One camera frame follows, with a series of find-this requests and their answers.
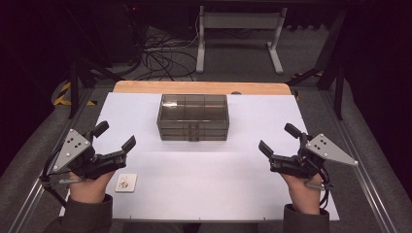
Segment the white cartoon print card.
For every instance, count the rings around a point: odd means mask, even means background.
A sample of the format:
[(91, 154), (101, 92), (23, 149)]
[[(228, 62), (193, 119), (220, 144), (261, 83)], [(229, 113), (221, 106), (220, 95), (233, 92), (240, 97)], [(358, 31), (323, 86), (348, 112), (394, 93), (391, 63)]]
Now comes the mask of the white cartoon print card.
[(116, 183), (115, 192), (133, 192), (138, 176), (136, 174), (120, 174)]

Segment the white metal stand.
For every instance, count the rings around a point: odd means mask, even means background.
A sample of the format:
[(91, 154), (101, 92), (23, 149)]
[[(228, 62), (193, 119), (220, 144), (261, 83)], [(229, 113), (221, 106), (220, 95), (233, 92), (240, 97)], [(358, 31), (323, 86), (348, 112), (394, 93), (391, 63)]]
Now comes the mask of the white metal stand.
[(204, 6), (199, 7), (197, 23), (197, 58), (195, 72), (204, 71), (205, 61), (205, 30), (206, 29), (269, 29), (274, 30), (273, 40), (266, 43), (275, 72), (284, 73), (277, 45), (287, 15), (287, 8), (281, 8), (276, 13), (215, 13), (207, 12)]

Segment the smoked transparent drawer box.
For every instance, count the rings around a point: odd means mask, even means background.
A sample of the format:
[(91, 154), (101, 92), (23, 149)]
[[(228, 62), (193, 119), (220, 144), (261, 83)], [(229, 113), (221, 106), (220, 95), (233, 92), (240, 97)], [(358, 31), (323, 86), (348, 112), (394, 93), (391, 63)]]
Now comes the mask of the smoked transparent drawer box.
[(157, 128), (163, 141), (226, 141), (227, 97), (220, 94), (163, 94)]

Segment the person's right hand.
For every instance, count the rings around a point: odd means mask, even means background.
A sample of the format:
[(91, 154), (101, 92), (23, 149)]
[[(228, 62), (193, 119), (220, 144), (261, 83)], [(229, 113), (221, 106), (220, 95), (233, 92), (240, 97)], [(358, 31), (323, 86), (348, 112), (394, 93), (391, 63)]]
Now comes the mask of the person's right hand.
[(320, 213), (321, 192), (318, 189), (308, 187), (304, 179), (284, 174), (281, 177), (289, 188), (292, 206), (297, 212), (306, 215), (318, 215)]

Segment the aluminium floor rail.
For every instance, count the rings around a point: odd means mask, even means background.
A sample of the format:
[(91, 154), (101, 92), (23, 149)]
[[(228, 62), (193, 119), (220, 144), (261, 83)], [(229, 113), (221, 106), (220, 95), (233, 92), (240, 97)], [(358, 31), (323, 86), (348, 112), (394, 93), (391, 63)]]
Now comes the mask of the aluminium floor rail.
[(325, 102), (325, 105), (331, 115), (335, 126), (337, 127), (340, 136), (344, 141), (344, 145), (350, 155), (352, 155), (359, 165), (355, 168), (356, 176), (360, 182), (361, 189), (365, 195), (365, 198), (375, 215), (375, 218), (379, 224), (382, 233), (398, 233), (395, 228), (394, 222), (392, 221), (382, 199), (381, 196), (378, 194), (376, 186), (370, 176), (367, 174), (367, 171), (361, 161), (360, 154), (355, 147), (353, 140), (351, 139), (349, 132), (342, 120), (340, 120), (335, 111), (333, 100), (329, 96), (329, 94), (325, 91), (321, 91), (320, 95)]
[(78, 120), (79, 115), (82, 113), (86, 102), (88, 101), (90, 95), (92, 94), (92, 89), (85, 89), (80, 96), (80, 109), (77, 111), (73, 118), (68, 118), (66, 123), (57, 138), (56, 144), (52, 149), (51, 154), (48, 156), (48, 159), (43, 166), (42, 171), (40, 172), (39, 177), (32, 185), (32, 188), (20, 208), (15, 221), (8, 230), (7, 233), (23, 233), (26, 225), (28, 224), (29, 219), (32, 217), (43, 193), (51, 191), (51, 196), (57, 200), (57, 203), (61, 206), (64, 206), (66, 201), (61, 195), (54, 189), (56, 185), (59, 184), (59, 181), (54, 178), (55, 175), (52, 174), (52, 165), (56, 161), (56, 158), (59, 154), (59, 151), (62, 148), (64, 139), (66, 138), (68, 132)]

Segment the yellow black hazard tape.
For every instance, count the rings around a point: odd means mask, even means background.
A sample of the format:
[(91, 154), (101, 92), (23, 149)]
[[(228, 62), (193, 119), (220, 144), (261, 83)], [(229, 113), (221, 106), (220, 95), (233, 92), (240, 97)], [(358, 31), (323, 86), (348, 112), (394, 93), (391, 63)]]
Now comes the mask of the yellow black hazard tape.
[[(306, 73), (304, 73), (304, 74), (293, 74), (293, 75), (292, 75), (291, 82), (292, 82), (292, 83), (297, 83), (298, 81), (303, 81), (303, 80), (306, 80), (306, 79), (311, 78), (311, 77), (321, 78), (322, 75), (323, 75), (323, 73), (324, 73), (324, 71), (319, 71), (319, 72), (316, 72), (316, 71), (308, 71), (308, 72), (306, 72)], [(295, 99), (296, 99), (297, 101), (300, 100), (300, 94), (299, 94), (299, 92), (298, 92), (297, 90), (294, 90), (294, 91), (293, 91), (293, 95), (294, 95), (294, 97), (295, 97)]]
[(65, 100), (64, 96), (65, 94), (68, 92), (69, 88), (70, 88), (70, 82), (67, 81), (63, 87), (60, 89), (59, 93), (57, 94), (57, 97), (55, 98), (53, 104), (55, 106), (57, 105), (63, 105), (63, 106), (70, 106), (71, 105), (71, 101), (70, 100)]

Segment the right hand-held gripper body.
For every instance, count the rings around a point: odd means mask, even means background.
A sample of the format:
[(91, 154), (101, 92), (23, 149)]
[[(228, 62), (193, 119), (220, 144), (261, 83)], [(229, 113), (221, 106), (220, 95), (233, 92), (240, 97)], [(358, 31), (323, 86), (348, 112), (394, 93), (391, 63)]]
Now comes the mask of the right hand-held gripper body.
[(359, 162), (334, 144), (324, 134), (310, 138), (306, 133), (296, 136), (300, 147), (295, 157), (297, 163), (293, 175), (297, 178), (311, 179), (316, 174), (327, 177), (325, 161), (334, 161), (345, 165), (358, 166)]

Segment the black metal stand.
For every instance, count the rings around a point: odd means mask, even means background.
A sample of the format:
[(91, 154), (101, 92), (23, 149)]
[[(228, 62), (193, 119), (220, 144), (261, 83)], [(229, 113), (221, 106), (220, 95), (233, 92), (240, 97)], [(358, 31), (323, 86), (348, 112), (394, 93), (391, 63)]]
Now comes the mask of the black metal stand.
[(70, 65), (69, 82), (70, 82), (70, 97), (71, 110), (69, 118), (73, 118), (80, 109), (80, 92), (79, 83), (82, 83), (86, 89), (94, 88), (96, 79), (93, 77), (91, 71), (95, 70), (101, 75), (116, 82), (122, 81), (122, 78), (115, 73), (107, 70), (103, 66), (88, 58), (79, 56)]
[[(332, 26), (329, 29), (326, 41), (321, 49), (321, 53), (315, 63), (315, 66), (309, 70), (316, 72), (324, 71), (321, 79), (317, 82), (318, 90), (328, 90), (332, 83), (335, 83), (333, 105), (334, 111), (340, 120), (342, 120), (341, 108), (344, 77), (342, 75), (342, 67), (338, 61), (338, 55), (335, 52), (335, 45), (338, 41), (340, 29), (342, 23), (344, 22), (345, 15), (345, 10), (340, 10), (338, 12)], [(303, 81), (298, 81), (297, 83), (288, 81), (287, 85), (293, 86)]]

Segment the person's left hand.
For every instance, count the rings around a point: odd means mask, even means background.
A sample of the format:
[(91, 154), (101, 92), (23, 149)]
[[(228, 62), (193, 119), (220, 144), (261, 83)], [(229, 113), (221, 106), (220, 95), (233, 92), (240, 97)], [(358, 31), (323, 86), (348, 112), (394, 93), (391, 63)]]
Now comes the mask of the person's left hand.
[(85, 180), (80, 183), (71, 183), (69, 185), (70, 198), (80, 203), (102, 203), (105, 198), (106, 187), (114, 174), (115, 171), (112, 171), (101, 175), (96, 180)]

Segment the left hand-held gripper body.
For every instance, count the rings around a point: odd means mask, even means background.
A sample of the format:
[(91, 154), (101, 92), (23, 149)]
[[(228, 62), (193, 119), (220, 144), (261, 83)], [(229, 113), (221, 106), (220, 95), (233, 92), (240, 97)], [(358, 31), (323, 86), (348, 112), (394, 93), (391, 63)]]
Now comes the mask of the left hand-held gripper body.
[(93, 131), (84, 134), (70, 129), (56, 161), (52, 165), (54, 174), (73, 172), (81, 179), (96, 180), (101, 175), (112, 171), (110, 164), (103, 160), (101, 154), (96, 154), (92, 146)]

